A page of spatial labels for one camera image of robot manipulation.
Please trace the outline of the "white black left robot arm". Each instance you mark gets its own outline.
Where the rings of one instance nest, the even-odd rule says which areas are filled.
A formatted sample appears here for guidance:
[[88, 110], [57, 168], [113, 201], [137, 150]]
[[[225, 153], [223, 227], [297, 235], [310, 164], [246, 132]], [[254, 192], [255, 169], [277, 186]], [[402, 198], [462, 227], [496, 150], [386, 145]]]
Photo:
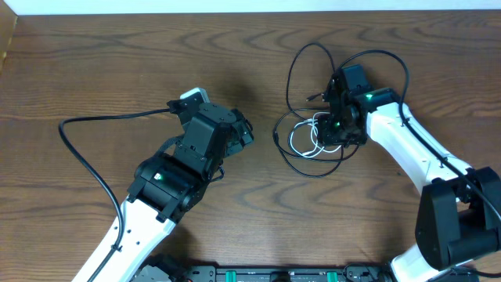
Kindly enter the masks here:
[[223, 160], [253, 143], [251, 123], [237, 109], [208, 102], [168, 102], [183, 135], [168, 139], [135, 171], [128, 196], [76, 281], [130, 281], [138, 268], [224, 176]]

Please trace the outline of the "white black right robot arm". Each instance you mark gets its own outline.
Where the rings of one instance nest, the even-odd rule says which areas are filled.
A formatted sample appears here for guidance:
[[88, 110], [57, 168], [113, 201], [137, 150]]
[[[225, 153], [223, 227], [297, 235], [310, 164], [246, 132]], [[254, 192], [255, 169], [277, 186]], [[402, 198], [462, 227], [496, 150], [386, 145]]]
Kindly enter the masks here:
[[330, 105], [316, 124], [322, 146], [381, 145], [420, 195], [416, 243], [390, 262], [381, 280], [477, 281], [469, 262], [500, 249], [500, 177], [475, 169], [423, 128], [393, 89], [375, 89], [356, 64], [335, 71], [323, 93]]

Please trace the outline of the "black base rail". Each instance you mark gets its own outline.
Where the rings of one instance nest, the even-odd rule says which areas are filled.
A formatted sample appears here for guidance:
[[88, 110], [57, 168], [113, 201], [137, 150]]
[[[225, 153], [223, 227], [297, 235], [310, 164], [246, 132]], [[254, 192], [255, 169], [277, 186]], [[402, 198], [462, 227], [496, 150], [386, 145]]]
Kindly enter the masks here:
[[193, 266], [184, 274], [191, 282], [392, 282], [384, 266], [351, 264], [333, 268], [259, 268]]

